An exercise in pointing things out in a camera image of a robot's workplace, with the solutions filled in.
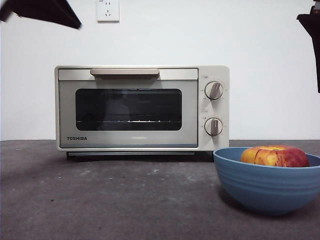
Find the gray countertop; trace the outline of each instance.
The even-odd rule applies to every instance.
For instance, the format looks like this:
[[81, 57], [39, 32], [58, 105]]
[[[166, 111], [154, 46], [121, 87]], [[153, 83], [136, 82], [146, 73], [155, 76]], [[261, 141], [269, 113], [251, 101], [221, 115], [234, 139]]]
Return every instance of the gray countertop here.
[[[230, 141], [264, 144], [320, 155], [320, 140]], [[67, 160], [53, 140], [2, 141], [0, 183], [4, 240], [320, 239], [320, 195], [283, 216], [256, 214], [204, 153]]]

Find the toshiba logo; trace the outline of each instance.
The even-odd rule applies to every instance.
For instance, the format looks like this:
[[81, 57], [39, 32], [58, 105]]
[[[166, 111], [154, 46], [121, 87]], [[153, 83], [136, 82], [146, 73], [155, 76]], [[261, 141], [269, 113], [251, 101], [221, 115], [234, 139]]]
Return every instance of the toshiba logo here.
[[67, 140], [88, 140], [86, 136], [67, 136]]

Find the black object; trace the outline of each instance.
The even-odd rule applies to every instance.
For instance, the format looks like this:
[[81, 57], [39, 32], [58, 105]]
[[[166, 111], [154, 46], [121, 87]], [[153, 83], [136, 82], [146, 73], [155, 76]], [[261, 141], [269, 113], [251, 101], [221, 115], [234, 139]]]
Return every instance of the black object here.
[[318, 93], [320, 93], [320, 14], [314, 12], [313, 6], [310, 14], [300, 14], [297, 19], [312, 38], [316, 62]]
[[0, 9], [0, 21], [14, 12], [20, 17], [38, 19], [79, 29], [81, 22], [66, 0], [7, 0]]

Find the control knob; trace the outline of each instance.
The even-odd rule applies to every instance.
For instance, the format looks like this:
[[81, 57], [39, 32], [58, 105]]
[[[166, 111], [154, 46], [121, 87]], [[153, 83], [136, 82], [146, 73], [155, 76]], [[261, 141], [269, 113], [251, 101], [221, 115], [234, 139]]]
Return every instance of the control knob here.
[[222, 96], [224, 89], [217, 81], [209, 82], [204, 89], [205, 95], [211, 100], [217, 100]]
[[222, 132], [222, 122], [218, 118], [209, 118], [205, 124], [204, 129], [207, 134], [211, 136], [217, 136]]

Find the oven window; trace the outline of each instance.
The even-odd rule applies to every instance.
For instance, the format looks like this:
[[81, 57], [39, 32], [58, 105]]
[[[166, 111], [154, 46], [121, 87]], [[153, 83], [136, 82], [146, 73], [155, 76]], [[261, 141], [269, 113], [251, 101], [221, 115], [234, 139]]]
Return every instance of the oven window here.
[[78, 89], [80, 131], [177, 131], [182, 126], [179, 89]]

